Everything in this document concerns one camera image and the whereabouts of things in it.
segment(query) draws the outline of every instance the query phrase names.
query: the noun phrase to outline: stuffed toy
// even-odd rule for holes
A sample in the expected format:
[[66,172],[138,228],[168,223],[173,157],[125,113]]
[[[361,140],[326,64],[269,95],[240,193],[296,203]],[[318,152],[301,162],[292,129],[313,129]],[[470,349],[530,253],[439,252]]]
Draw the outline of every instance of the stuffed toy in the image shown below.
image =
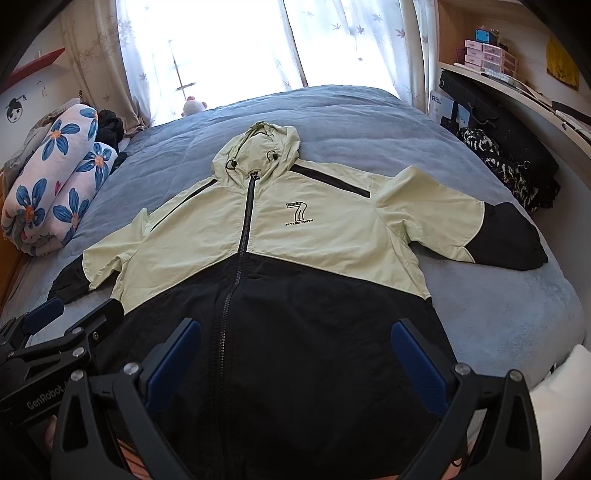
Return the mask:
[[207,104],[205,102],[198,102],[193,95],[190,95],[187,97],[181,116],[194,115],[195,113],[203,112],[206,109]]

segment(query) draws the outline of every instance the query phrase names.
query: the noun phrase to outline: yellow bag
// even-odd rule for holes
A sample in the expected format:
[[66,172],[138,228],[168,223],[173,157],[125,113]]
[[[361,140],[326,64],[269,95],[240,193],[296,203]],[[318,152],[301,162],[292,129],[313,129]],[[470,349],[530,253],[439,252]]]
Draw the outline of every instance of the yellow bag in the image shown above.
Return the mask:
[[579,69],[569,53],[554,37],[546,45],[546,71],[565,85],[579,90]]

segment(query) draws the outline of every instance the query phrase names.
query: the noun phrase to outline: red shelf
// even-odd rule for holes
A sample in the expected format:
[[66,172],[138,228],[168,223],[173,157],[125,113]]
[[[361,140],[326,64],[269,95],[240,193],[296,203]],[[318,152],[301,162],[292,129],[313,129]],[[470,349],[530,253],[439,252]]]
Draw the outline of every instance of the red shelf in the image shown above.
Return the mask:
[[38,59],[35,59],[22,67],[19,67],[11,73],[10,77],[6,80],[2,88],[0,89],[0,93],[5,92],[8,90],[12,85],[20,82],[22,79],[27,78],[29,75],[32,75],[35,72],[38,72],[45,67],[48,67],[53,62],[57,60],[57,58],[66,51],[65,48],[60,48],[59,50],[54,50]]

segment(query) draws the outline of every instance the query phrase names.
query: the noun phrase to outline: white curtain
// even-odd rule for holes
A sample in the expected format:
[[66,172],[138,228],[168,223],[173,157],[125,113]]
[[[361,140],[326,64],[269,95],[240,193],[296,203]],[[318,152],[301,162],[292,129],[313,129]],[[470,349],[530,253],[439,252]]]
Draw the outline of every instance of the white curtain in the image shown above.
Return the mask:
[[437,17],[435,0],[414,0],[417,13],[418,28],[423,48],[423,63],[425,74],[426,107],[429,105],[431,91],[437,88]]
[[61,30],[83,99],[99,110],[115,111],[132,134],[148,122],[129,91],[116,13],[115,0],[74,0],[60,14]]
[[[414,10],[412,0],[402,1]],[[408,27],[401,3],[285,0],[285,6],[310,86],[344,83],[379,87],[421,108],[423,54],[420,47],[420,58],[412,59],[408,53],[409,34],[418,37],[417,20],[415,16],[414,29]],[[411,60],[420,67],[416,69],[418,79]],[[420,96],[413,92],[413,80],[418,82]]]
[[188,95],[212,108],[330,83],[425,111],[436,69],[433,0],[117,0],[117,13],[131,96],[153,125]]
[[185,95],[214,108],[302,87],[277,0],[117,3],[129,88],[153,125],[180,118]]

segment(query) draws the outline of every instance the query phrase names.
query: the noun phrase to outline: pillow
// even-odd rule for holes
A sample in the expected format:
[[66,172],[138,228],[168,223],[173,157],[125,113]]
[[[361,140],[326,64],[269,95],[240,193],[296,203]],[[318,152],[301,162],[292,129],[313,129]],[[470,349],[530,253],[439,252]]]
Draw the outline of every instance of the pillow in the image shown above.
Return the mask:
[[98,114],[74,105],[52,124],[10,190],[2,209],[2,230],[17,248],[34,243],[61,186],[92,147]]
[[117,158],[113,148],[94,143],[74,173],[64,183],[46,214],[31,255],[45,255],[66,245],[74,234],[95,197],[103,186]]

